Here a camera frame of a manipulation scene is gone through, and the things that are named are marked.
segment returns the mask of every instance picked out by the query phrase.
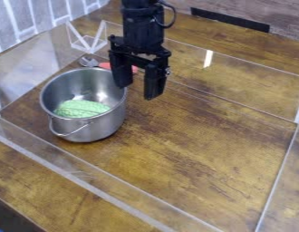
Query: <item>green object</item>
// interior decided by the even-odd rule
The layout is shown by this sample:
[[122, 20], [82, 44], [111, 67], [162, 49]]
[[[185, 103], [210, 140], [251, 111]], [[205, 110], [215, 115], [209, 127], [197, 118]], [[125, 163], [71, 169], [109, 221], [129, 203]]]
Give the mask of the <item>green object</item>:
[[66, 118], [87, 118], [97, 116], [110, 109], [102, 103], [86, 100], [69, 100], [59, 104], [54, 113]]

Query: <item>pot rim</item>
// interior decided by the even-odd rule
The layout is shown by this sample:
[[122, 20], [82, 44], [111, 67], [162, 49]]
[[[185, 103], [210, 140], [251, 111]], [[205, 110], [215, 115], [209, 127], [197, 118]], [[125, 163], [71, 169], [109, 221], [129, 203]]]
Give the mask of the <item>pot rim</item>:
[[110, 70], [105, 70], [102, 68], [75, 68], [75, 69], [70, 69], [67, 70], [66, 72], [61, 73], [59, 75], [57, 75], [55, 77], [53, 77], [53, 79], [45, 84], [41, 92], [39, 92], [39, 104], [41, 104], [41, 107], [43, 109], [43, 111], [46, 112], [46, 114], [49, 114], [51, 117], [54, 118], [58, 118], [58, 119], [62, 119], [62, 120], [66, 120], [66, 121], [78, 121], [78, 120], [90, 120], [90, 119], [94, 119], [94, 118], [98, 118], [98, 117], [102, 117], [103, 115], [106, 115], [107, 113], [110, 113], [111, 111], [114, 111], [121, 105], [122, 103], [125, 102], [125, 98], [126, 98], [126, 87], [123, 87], [123, 96], [121, 98], [121, 100], [117, 102], [117, 104], [105, 112], [99, 113], [98, 115], [95, 116], [91, 116], [91, 117], [85, 117], [85, 118], [67, 118], [67, 117], [61, 117], [58, 116], [55, 113], [53, 113], [46, 107], [45, 107], [45, 104], [43, 104], [43, 95], [45, 95], [45, 89], [47, 88], [47, 86], [50, 85], [51, 82], [54, 82], [54, 80], [59, 79], [62, 75], [67, 74], [67, 73], [73, 73], [73, 72], [77, 72], [77, 71], [81, 71], [81, 70], [97, 70], [97, 71], [102, 71], [102, 72], [106, 72], [106, 73], [110, 73], [111, 74], [111, 71]]

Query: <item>wall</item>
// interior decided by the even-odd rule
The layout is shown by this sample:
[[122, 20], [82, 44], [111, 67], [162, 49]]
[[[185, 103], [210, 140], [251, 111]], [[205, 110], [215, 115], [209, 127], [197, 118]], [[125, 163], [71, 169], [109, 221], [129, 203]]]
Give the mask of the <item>wall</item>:
[[0, 53], [34, 34], [90, 13], [109, 0], [0, 0]]
[[299, 0], [166, 0], [189, 14], [197, 7], [270, 25], [270, 33], [299, 40]]

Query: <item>clear acrylic enclosure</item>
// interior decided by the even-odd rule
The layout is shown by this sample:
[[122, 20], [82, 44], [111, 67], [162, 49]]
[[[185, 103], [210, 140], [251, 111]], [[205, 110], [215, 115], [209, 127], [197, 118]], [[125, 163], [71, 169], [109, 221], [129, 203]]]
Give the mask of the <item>clear acrylic enclosure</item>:
[[173, 56], [163, 95], [142, 99], [139, 72], [117, 133], [71, 143], [50, 134], [38, 94], [83, 53], [107, 61], [106, 37], [122, 27], [70, 28], [0, 56], [0, 141], [161, 231], [291, 230], [299, 75], [165, 39]]

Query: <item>wooden table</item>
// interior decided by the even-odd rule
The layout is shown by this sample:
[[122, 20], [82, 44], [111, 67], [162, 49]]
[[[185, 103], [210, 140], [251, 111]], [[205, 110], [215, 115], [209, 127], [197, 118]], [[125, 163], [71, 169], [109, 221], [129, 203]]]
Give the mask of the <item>wooden table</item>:
[[[118, 1], [111, 1], [102, 9], [78, 19], [75, 24], [87, 30], [94, 20], [99, 18], [119, 23], [121, 16], [118, 13]], [[187, 44], [211, 49], [251, 62], [269, 65], [283, 71], [299, 73], [299, 42], [286, 40], [275, 35], [257, 33], [251, 30], [181, 14], [166, 36], [177, 41], [183, 41]], [[186, 71], [183, 75], [189, 76], [190, 73], [191, 71]], [[253, 115], [257, 121], [246, 120], [242, 125], [237, 126], [237, 121], [239, 119], [235, 113], [233, 115], [225, 113], [219, 108], [213, 108], [210, 104], [202, 105], [199, 108], [194, 107], [194, 105], [198, 104], [197, 101], [194, 99], [191, 100], [186, 95], [177, 96], [174, 90], [187, 92], [190, 95], [197, 93], [187, 89], [179, 89], [181, 87], [174, 84], [171, 84], [170, 87], [171, 90], [159, 98], [159, 101], [143, 102], [141, 100], [141, 92], [137, 91], [141, 88], [141, 81], [135, 81], [130, 90], [127, 102], [127, 116], [130, 120], [125, 123], [123, 128], [114, 137], [98, 143], [98, 148], [101, 148], [101, 146], [106, 146], [110, 142], [117, 140], [118, 142], [114, 143], [115, 146], [113, 146], [111, 152], [114, 152], [115, 149], [122, 149], [119, 143], [127, 146], [127, 150], [123, 150], [122, 156], [109, 164], [103, 162], [105, 157], [94, 159], [93, 152], [97, 147], [94, 145], [86, 145], [85, 156], [81, 158], [98, 165], [117, 176], [125, 174], [130, 168], [137, 174], [137, 179], [126, 175], [125, 177], [129, 178], [127, 181], [147, 192], [158, 195], [158, 197], [166, 198], [169, 192], [162, 192], [154, 184], [147, 184], [149, 179], [146, 179], [150, 169], [155, 167], [153, 165], [155, 162], [159, 162], [161, 167], [166, 167], [169, 170], [170, 174], [167, 173], [167, 175], [177, 175], [175, 181], [179, 180], [179, 183], [171, 182], [167, 176], [162, 175], [162, 172], [158, 170], [155, 173], [150, 173], [149, 177], [151, 179], [159, 179], [161, 183], [167, 183], [169, 186], [177, 184], [181, 190], [189, 188], [186, 192], [181, 192], [189, 200], [179, 202], [178, 192], [177, 196], [171, 196], [171, 198], [175, 199], [173, 204], [178, 206], [179, 203], [189, 204], [189, 208], [194, 210], [193, 213], [201, 215], [203, 219], [209, 218], [211, 221], [214, 221], [214, 218], [218, 218], [218, 215], [226, 215], [225, 218], [218, 218], [214, 222], [217, 227], [221, 227], [223, 230], [251, 231], [269, 193], [269, 188], [263, 188], [263, 186], [271, 184], [277, 175], [278, 165], [289, 145], [287, 142], [291, 138], [294, 125], [287, 121], [277, 122], [274, 119], [270, 119], [270, 125], [278, 126], [266, 127], [266, 130], [263, 130], [265, 134], [262, 134], [258, 132], [258, 130], [261, 130], [258, 121], [263, 120], [266, 116], [246, 109], [239, 109]], [[39, 128], [45, 127], [46, 121], [45, 115], [34, 108], [38, 107], [35, 106], [38, 92], [39, 87], [19, 99], [19, 104], [10, 105], [6, 108], [2, 112], [2, 116], [18, 126], [24, 127], [27, 131], [37, 134], [42, 139], [49, 140], [65, 150], [77, 153], [77, 151], [83, 148], [81, 144], [70, 146], [66, 141], [54, 138], [49, 132], [39, 131]], [[229, 103], [221, 102], [209, 96], [206, 100], [223, 107], [233, 107]], [[154, 112], [162, 112], [162, 109], [170, 104], [173, 104], [174, 107], [169, 107], [167, 121], [165, 118], [166, 115], [162, 113], [154, 114]], [[187, 109], [179, 108], [182, 105], [189, 106], [194, 111], [190, 115], [186, 115]], [[14, 117], [14, 112], [18, 111], [24, 113]], [[199, 121], [195, 115], [202, 114], [205, 114], [202, 116], [203, 121]], [[147, 140], [143, 140], [143, 138], [139, 138], [138, 134], [135, 134], [138, 131], [137, 126], [145, 127], [150, 116], [153, 116], [153, 120], [149, 122], [149, 128], [146, 128], [146, 130], [150, 131], [151, 134], [147, 135]], [[41, 120], [30, 121], [30, 119], [35, 117]], [[211, 127], [205, 126], [207, 124], [205, 119], [207, 118], [213, 119], [210, 122], [215, 123]], [[191, 129], [194, 123], [198, 123], [197, 125], [201, 125], [203, 133], [206, 132], [207, 136], [211, 136], [206, 137], [206, 143], [213, 143], [210, 140], [214, 136], [222, 140], [226, 140], [229, 137], [234, 140], [241, 138], [241, 140], [238, 140], [239, 145], [231, 147], [231, 149], [243, 150], [246, 153], [237, 158], [231, 157], [231, 159], [242, 160], [235, 161], [238, 166], [233, 167], [233, 169], [226, 169], [226, 163], [230, 162], [229, 152], [225, 153], [223, 158], [221, 155], [221, 159], [214, 160], [214, 150], [226, 150], [226, 146], [219, 148], [217, 144], [214, 144], [213, 150], [206, 150], [205, 146], [199, 147], [194, 139], [198, 135], [198, 131]], [[165, 133], [162, 136], [165, 136], [165, 138], [171, 138], [171, 140], [157, 142], [154, 140], [154, 134], [161, 132]], [[182, 133], [185, 140], [178, 140], [174, 135], [170, 137], [171, 133]], [[162, 143], [171, 143], [173, 141], [175, 143], [181, 142], [181, 144], [178, 144], [179, 146], [174, 146], [177, 144], [170, 144], [171, 148], [169, 147], [170, 149], [162, 152], [162, 161], [159, 159], [155, 160], [153, 152], [162, 149]], [[142, 148], [149, 151], [146, 152], [142, 150], [142, 153], [146, 155], [145, 160], [149, 162], [143, 162], [142, 159], [135, 158]], [[202, 149], [201, 155], [205, 158], [198, 157], [190, 159], [187, 154], [198, 149]], [[182, 157], [179, 158], [178, 155], [185, 153], [186, 156], [183, 159]], [[127, 164], [123, 159], [133, 161], [133, 167], [123, 166]], [[246, 165], [246, 163], [249, 163], [246, 166], [247, 168], [241, 169], [239, 164]], [[183, 165], [186, 169], [191, 170], [191, 174], [182, 172], [181, 166]], [[263, 171], [263, 167], [266, 167], [266, 172], [262, 178], [254, 180], [254, 175]], [[193, 183], [198, 181], [191, 179], [194, 175], [201, 179], [201, 184], [203, 184], [203, 186], [197, 186], [197, 184]], [[205, 193], [203, 191], [202, 195], [198, 195], [201, 188], [207, 189], [207, 192]], [[201, 205], [197, 207], [197, 204], [191, 200], [199, 197], [205, 199], [202, 201], [205, 212], [201, 211]], [[75, 186], [59, 175], [26, 159], [0, 143], [0, 199], [22, 215], [30, 218], [46, 231], [155, 230], [155, 228], [138, 218], [130, 216], [103, 199]]]

